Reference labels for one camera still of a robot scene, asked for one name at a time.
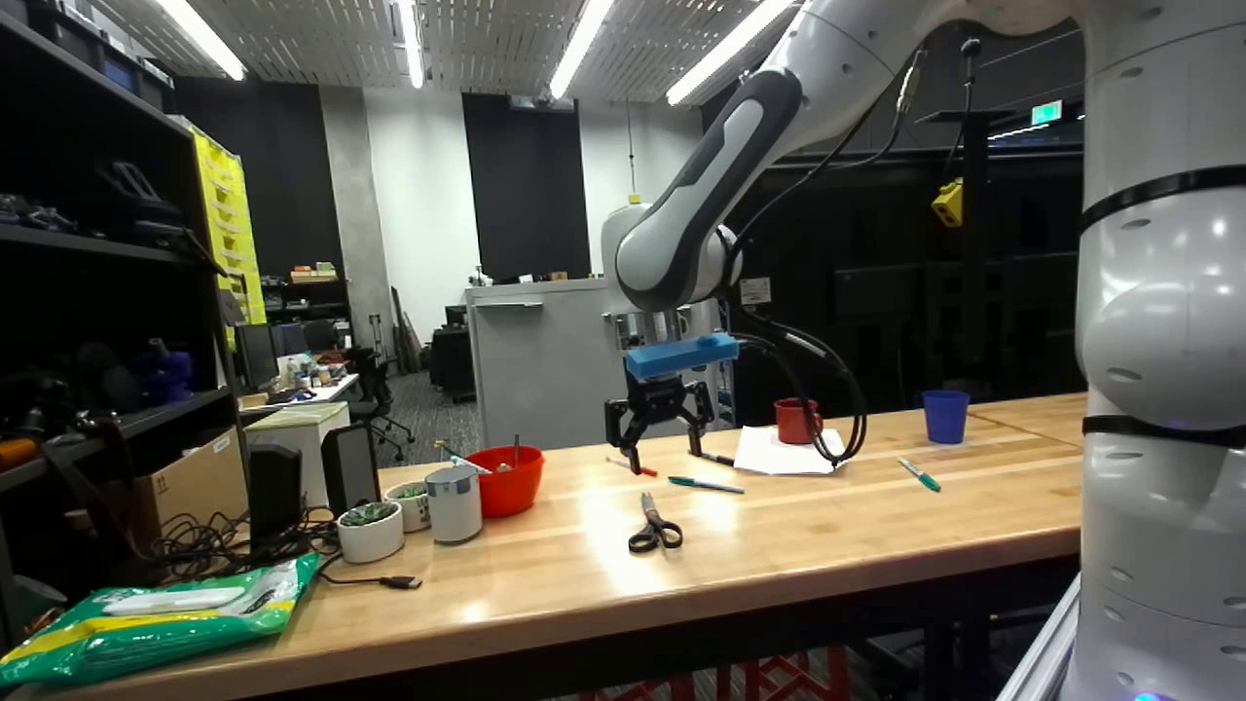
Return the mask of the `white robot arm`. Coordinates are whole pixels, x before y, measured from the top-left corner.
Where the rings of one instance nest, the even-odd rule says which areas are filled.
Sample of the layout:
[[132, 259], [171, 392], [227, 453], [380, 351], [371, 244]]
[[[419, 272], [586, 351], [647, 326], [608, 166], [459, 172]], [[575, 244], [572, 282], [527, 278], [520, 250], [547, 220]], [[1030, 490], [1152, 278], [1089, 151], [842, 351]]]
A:
[[945, 25], [1081, 35], [1081, 212], [987, 268], [1069, 298], [1087, 382], [1080, 582], [1056, 701], [1246, 701], [1246, 0], [806, 0], [614, 244], [630, 303], [703, 300], [711, 230], [777, 156], [846, 133]]

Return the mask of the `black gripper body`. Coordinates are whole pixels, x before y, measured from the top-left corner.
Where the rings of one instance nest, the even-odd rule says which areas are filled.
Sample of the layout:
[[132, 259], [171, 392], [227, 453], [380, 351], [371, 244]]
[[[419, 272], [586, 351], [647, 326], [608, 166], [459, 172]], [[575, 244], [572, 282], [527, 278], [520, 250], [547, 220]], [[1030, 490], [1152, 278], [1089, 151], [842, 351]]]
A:
[[685, 377], [630, 382], [628, 408], [643, 425], [663, 425], [663, 422], [710, 425], [711, 422], [710, 388]]

